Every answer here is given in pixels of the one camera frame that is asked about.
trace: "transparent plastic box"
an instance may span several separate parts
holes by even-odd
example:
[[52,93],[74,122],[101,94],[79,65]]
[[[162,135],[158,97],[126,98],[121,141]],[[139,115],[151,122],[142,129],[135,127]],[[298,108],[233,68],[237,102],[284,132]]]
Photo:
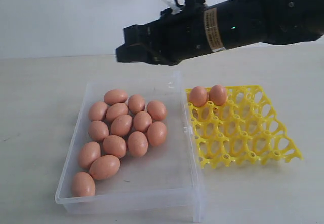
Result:
[[[166,142],[149,147],[141,158],[125,157],[113,178],[96,182],[96,195],[73,197],[70,191],[73,176],[82,171],[77,155],[90,141],[88,111],[93,103],[103,100],[112,89],[127,94],[140,94],[148,103],[162,101],[168,116]],[[190,130],[187,98],[179,72],[158,78],[134,78],[95,81],[87,84],[84,101],[66,157],[55,201],[72,214],[96,214],[192,206],[193,222],[201,222],[204,211],[204,184],[192,130]]]

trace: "egg tray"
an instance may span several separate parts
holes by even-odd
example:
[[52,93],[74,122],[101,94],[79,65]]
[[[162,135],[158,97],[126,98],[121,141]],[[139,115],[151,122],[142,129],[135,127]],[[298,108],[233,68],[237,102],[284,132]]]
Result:
[[[190,91],[186,90],[187,99]],[[202,168],[302,159],[261,86],[226,87],[226,91],[228,100],[223,106],[211,101],[203,107],[188,103]]]

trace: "brown egg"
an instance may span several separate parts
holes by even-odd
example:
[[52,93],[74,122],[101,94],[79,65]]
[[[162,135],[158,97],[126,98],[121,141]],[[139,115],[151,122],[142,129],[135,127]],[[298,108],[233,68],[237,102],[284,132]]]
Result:
[[120,115],[127,114],[127,113],[128,113],[128,108],[125,103],[116,103],[108,109],[106,114],[106,119],[108,122],[112,122]]
[[167,127],[162,122],[154,122],[148,127],[147,139],[151,146],[159,146],[167,139]]
[[145,100],[140,95],[132,95],[127,102],[128,108],[132,114],[136,114],[145,109]]
[[97,142],[103,141],[109,135],[108,126],[103,121],[92,121],[88,132],[89,136]]
[[108,105],[102,101],[98,101],[91,106],[88,113],[89,119],[91,121],[104,120],[106,117],[107,110]]
[[133,119],[130,115],[120,115],[111,124],[111,134],[124,137],[129,133],[133,125]]
[[147,112],[154,120],[163,120],[167,117],[168,111],[166,106],[160,101],[150,101],[146,108]]
[[136,131],[145,133],[148,127],[152,124],[151,115],[146,111],[137,113],[133,120],[133,125]]
[[95,182],[86,172],[78,172],[73,177],[71,191],[74,197],[93,196],[96,192]]
[[148,149],[148,142],[145,134],[139,131],[131,133],[127,139],[127,147],[133,157],[142,157]]
[[111,90],[104,96],[104,101],[108,105],[114,105],[116,103],[124,103],[127,100],[127,93],[123,90]]
[[222,106],[227,100],[225,87],[215,85],[209,91],[209,101],[212,101],[216,106]]
[[126,154],[126,143],[123,138],[117,135],[109,135],[103,141],[103,149],[108,155],[114,155],[122,158]]
[[100,144],[91,141],[80,150],[77,162],[83,169],[89,169],[91,164],[101,156]]
[[89,169],[89,173],[95,180],[104,180],[116,175],[119,168],[119,158],[113,155],[106,155],[94,161]]
[[189,102],[196,107],[202,107],[208,101],[208,93],[202,86],[196,86],[189,94]]

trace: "white table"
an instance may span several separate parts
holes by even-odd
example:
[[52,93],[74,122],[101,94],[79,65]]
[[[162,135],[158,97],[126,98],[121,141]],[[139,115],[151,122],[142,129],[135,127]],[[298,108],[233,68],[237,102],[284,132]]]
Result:
[[205,223],[323,223],[324,46],[243,48],[176,67],[114,56],[0,61],[0,223],[183,223],[177,210],[69,216],[54,194],[86,82],[180,70],[185,85],[261,85],[304,161],[205,169]]

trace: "label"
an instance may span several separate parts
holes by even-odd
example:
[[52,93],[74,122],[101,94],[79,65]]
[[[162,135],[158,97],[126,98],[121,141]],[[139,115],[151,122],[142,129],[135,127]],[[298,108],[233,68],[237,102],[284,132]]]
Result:
[[204,12],[204,25],[206,38],[213,52],[225,50],[217,24],[216,8],[208,9]]

